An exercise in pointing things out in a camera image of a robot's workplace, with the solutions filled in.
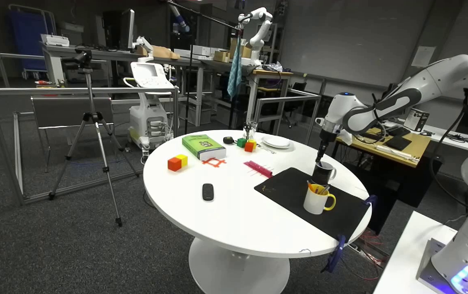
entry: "pink comb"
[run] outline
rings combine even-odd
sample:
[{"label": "pink comb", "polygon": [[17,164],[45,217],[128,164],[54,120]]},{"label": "pink comb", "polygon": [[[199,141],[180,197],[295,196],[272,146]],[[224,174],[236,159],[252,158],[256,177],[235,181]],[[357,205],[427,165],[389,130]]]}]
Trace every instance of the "pink comb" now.
[{"label": "pink comb", "polygon": [[268,169],[265,169],[265,167],[260,166],[259,164],[253,162],[252,160],[245,162],[245,164],[247,166],[249,166],[251,169],[253,169],[254,171],[258,171],[259,173],[261,173],[265,177],[271,177],[272,176],[272,171],[269,171]]}]

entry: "blue towel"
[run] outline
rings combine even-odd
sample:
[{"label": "blue towel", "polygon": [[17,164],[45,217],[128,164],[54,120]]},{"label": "blue towel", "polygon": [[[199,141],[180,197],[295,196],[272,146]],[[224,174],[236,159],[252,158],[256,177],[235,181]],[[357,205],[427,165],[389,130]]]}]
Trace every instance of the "blue towel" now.
[{"label": "blue towel", "polygon": [[240,36],[237,36],[237,46],[235,48],[234,57],[232,58],[232,67],[230,68],[230,77],[228,78],[228,95],[230,101],[237,95],[239,84],[241,84],[241,56],[239,51],[241,50]]}]

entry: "floor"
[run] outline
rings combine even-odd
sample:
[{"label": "floor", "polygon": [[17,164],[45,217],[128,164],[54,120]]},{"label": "floor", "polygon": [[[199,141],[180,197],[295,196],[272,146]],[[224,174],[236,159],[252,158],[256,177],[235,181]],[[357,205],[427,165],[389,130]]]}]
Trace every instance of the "floor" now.
[{"label": "floor", "polygon": [[[18,86],[21,82],[11,82]],[[0,97],[0,121],[12,154],[12,112],[30,111],[29,97]],[[128,115],[114,117],[126,123]],[[222,129],[212,122],[189,132]],[[117,126],[122,144],[126,124]],[[36,126],[30,117],[21,119],[24,186],[27,195],[50,190],[55,182],[63,155],[68,147],[64,134],[50,132],[53,155],[50,172],[45,174]],[[306,130],[282,125],[280,135],[300,142]],[[102,177],[94,130],[83,134],[74,164],[67,169],[61,186]],[[317,134],[310,145],[317,148]],[[128,165],[110,151],[105,140],[111,173],[125,172]],[[135,168],[142,167],[140,152],[132,147]],[[115,193],[124,219],[123,227],[114,224],[114,207],[108,186],[102,185],[73,194],[19,207],[9,190],[0,158],[0,293],[200,293],[188,268],[188,251],[193,237],[166,220],[142,199],[142,180],[131,177],[116,181]],[[446,182],[447,187],[454,185]],[[397,202],[383,232],[379,247],[392,253],[414,209]],[[419,208],[415,209],[437,221],[454,218],[461,212],[438,188],[432,186]],[[457,228],[460,222],[453,223]],[[349,268],[364,277],[376,276],[372,264],[351,249],[344,250]],[[284,294],[373,292],[377,280],[355,277],[342,264],[334,273],[320,273],[326,256],[292,259],[290,279]]]}]

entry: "white table pedestal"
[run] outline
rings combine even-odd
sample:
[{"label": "white table pedestal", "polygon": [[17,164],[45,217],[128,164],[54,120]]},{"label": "white table pedestal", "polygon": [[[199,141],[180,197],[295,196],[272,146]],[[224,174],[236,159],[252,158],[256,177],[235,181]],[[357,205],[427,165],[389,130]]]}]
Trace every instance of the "white table pedestal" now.
[{"label": "white table pedestal", "polygon": [[189,252],[191,273],[206,294],[279,294],[288,276],[288,258],[237,253],[194,238]]}]

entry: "white plate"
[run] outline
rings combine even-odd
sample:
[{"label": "white plate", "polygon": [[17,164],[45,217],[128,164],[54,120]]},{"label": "white plate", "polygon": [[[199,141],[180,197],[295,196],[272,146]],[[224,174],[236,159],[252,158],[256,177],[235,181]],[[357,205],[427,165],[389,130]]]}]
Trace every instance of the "white plate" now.
[{"label": "white plate", "polygon": [[280,136],[267,135],[262,138],[263,143],[274,148],[286,149],[290,147],[290,140]]}]

